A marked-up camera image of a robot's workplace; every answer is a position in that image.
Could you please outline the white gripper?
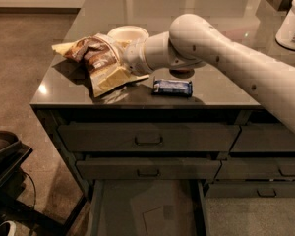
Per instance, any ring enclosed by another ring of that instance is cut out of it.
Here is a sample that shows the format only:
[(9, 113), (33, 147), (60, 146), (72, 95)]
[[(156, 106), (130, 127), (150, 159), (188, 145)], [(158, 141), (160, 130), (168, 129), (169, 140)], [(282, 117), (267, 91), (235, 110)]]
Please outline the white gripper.
[[(123, 61), (136, 76), (148, 75), (152, 73), (152, 69), (148, 65), (145, 57), (145, 43), (143, 38), (138, 38), (133, 41), (122, 40), (117, 43), (125, 49)], [(102, 91), (109, 91), (124, 83), (128, 82), (131, 73), (122, 66), (117, 67), (112, 73), (105, 76), (97, 85)]]

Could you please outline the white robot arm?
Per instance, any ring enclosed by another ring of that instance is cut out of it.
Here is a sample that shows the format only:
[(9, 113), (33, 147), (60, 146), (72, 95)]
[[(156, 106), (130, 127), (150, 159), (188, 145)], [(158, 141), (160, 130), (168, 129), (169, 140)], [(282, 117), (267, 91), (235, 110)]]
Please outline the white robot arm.
[(206, 62), (295, 134), (295, 67), (228, 39), (200, 16), (177, 17), (168, 31), (131, 41), (119, 57), (136, 76)]

